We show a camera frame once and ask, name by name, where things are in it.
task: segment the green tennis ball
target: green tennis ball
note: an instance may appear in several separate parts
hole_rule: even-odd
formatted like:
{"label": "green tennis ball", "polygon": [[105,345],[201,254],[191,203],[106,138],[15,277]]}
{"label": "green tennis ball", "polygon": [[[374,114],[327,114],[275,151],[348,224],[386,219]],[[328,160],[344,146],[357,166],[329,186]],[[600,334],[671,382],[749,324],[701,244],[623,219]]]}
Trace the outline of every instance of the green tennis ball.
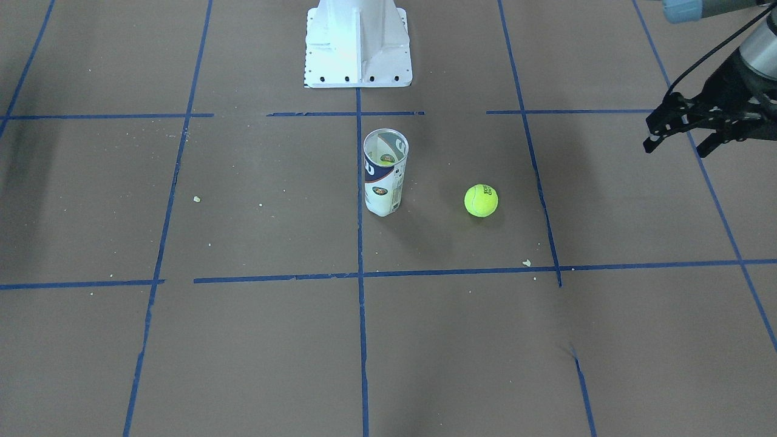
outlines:
{"label": "green tennis ball", "polygon": [[475,185],[464,196],[464,207],[475,217],[488,217],[497,210],[498,204],[497,191],[485,184]]}

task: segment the open can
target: open can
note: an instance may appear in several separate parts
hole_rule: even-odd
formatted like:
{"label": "open can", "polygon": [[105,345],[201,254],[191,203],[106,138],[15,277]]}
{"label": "open can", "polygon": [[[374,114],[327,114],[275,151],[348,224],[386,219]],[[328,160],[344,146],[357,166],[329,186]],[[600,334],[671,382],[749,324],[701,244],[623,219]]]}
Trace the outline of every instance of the open can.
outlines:
{"label": "open can", "polygon": [[364,202],[385,217],[399,208],[409,144],[393,129],[378,129],[364,138]]}

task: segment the can label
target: can label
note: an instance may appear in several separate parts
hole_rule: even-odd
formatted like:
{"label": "can label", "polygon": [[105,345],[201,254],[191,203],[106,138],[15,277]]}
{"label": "can label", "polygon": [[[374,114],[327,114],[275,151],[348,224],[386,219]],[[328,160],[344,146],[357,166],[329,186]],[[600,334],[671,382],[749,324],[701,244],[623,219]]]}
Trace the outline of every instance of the can label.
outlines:
{"label": "can label", "polygon": [[364,201],[385,217],[399,208],[409,145],[404,135],[378,129],[364,139]]}

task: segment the black cable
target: black cable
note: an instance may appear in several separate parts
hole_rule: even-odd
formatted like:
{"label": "black cable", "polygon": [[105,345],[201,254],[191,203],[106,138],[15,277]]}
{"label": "black cable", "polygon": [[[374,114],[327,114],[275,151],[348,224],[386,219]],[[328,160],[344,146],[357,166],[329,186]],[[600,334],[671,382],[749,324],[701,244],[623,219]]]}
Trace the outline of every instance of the black cable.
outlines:
{"label": "black cable", "polygon": [[664,99],[666,99],[667,97],[669,97],[670,94],[672,94],[672,91],[674,91],[674,87],[676,87],[678,85],[678,83],[680,83],[680,81],[682,79],[685,79],[685,76],[691,74],[691,72],[696,70],[696,68],[699,67],[704,61],[709,59],[710,56],[714,55],[715,53],[717,53],[718,50],[722,49],[723,47],[728,45],[728,43],[730,43],[731,41],[733,41],[734,39],[739,37],[745,30],[750,29],[750,27],[753,26],[755,23],[761,21],[761,19],[764,18],[765,16],[767,16],[775,7],[777,7],[777,2],[773,2],[764,12],[761,12],[760,14],[758,14],[757,17],[755,17],[752,20],[750,20],[750,22],[748,22],[747,24],[742,26],[741,29],[739,29],[738,31],[734,32],[734,34],[731,35],[730,37],[726,38],[726,40],[724,42],[718,44],[715,48],[713,48],[707,54],[702,56],[702,58],[699,59],[696,63],[694,63],[694,65],[691,65],[691,67],[689,69],[685,70],[685,72],[683,72],[683,74],[681,74],[680,77],[678,77],[677,80],[675,80],[674,83],[672,83],[672,85],[669,87],[669,90],[664,95]]}

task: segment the blue cap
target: blue cap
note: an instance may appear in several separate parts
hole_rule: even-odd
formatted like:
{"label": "blue cap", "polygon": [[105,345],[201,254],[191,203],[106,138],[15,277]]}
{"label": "blue cap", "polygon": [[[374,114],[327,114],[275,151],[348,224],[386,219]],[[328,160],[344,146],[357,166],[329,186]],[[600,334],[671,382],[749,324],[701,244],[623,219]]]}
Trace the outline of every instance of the blue cap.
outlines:
{"label": "blue cap", "polygon": [[703,0],[664,0],[664,16],[669,23],[702,19]]}

